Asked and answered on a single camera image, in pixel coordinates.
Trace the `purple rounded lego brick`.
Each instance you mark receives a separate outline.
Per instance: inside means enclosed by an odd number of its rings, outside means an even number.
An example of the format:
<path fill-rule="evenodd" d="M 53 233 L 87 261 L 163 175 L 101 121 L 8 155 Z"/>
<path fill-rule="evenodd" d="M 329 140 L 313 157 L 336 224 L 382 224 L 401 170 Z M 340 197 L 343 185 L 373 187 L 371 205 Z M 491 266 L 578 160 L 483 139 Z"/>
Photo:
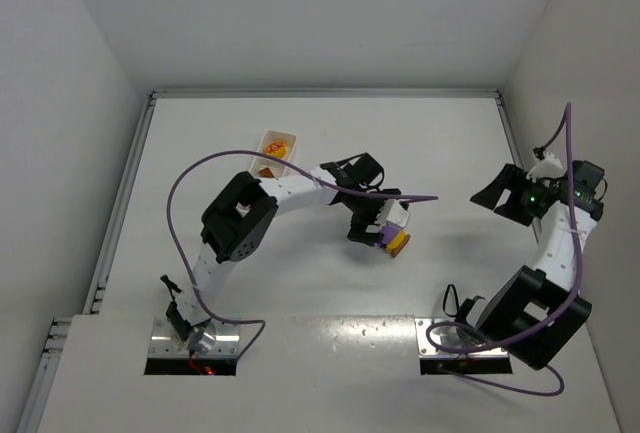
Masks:
<path fill-rule="evenodd" d="M 402 230 L 402 229 L 399 229 L 392 225 L 383 226 L 380 230 L 380 233 L 382 234 L 382 239 L 379 242 L 379 246 L 388 252 L 386 247 L 388 243 L 396 236 L 399 230 Z"/>

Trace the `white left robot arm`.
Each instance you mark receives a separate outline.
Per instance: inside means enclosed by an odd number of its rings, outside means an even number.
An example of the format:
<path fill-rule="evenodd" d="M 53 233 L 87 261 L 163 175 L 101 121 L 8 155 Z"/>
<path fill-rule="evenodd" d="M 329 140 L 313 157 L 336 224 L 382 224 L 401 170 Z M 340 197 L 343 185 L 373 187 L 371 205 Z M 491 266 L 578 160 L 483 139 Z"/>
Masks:
<path fill-rule="evenodd" d="M 397 256 L 410 239 L 410 214 L 400 190 L 382 188 L 384 178 L 368 153 L 323 163 L 308 175 L 236 174 L 202 214 L 199 255 L 186 264 L 191 285 L 167 284 L 172 300 L 166 317 L 177 338 L 190 350 L 201 349 L 215 317 L 206 302 L 219 294 L 236 264 L 257 250 L 278 215 L 342 204 L 351 213 L 348 240 Z"/>

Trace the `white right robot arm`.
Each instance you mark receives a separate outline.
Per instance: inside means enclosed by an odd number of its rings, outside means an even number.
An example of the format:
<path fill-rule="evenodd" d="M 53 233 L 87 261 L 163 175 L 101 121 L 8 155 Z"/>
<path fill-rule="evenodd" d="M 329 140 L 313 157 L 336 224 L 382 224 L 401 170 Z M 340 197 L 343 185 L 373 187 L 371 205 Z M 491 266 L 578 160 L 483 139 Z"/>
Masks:
<path fill-rule="evenodd" d="M 605 170 L 589 161 L 572 162 L 574 217 L 570 224 L 568 176 L 556 160 L 544 160 L 532 171 L 506 164 L 487 187 L 470 201 L 494 213 L 529 226 L 541 222 L 538 249 L 530 266 L 522 266 L 491 299 L 473 332 L 458 331 L 462 344 L 478 346 L 486 339 L 496 343 L 540 323 L 526 308 L 533 304 L 553 314 L 569 298 L 576 274 L 573 238 L 586 245 L 589 234 L 604 213 L 596 189 Z"/>

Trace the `yellow lego plate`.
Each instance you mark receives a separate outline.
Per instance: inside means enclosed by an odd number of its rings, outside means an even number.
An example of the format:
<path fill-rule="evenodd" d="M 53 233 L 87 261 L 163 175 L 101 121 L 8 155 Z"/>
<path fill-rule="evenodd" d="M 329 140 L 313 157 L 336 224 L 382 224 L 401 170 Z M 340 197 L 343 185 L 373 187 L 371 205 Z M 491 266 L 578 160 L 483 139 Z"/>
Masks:
<path fill-rule="evenodd" d="M 395 255 L 395 250 L 403 248 L 403 245 L 406 243 L 406 238 L 406 232 L 404 230 L 399 230 L 396 236 L 388 243 L 386 249 L 392 255 Z"/>

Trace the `yellow rounded lego brick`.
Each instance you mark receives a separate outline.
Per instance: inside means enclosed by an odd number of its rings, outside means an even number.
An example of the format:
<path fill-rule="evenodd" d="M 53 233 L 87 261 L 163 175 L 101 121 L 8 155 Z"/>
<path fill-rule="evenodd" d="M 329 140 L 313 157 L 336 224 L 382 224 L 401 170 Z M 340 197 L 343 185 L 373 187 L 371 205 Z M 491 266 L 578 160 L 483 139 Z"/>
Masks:
<path fill-rule="evenodd" d="M 289 146 L 284 140 L 274 140 L 264 146 L 263 153 L 272 158 L 286 159 L 289 154 Z"/>

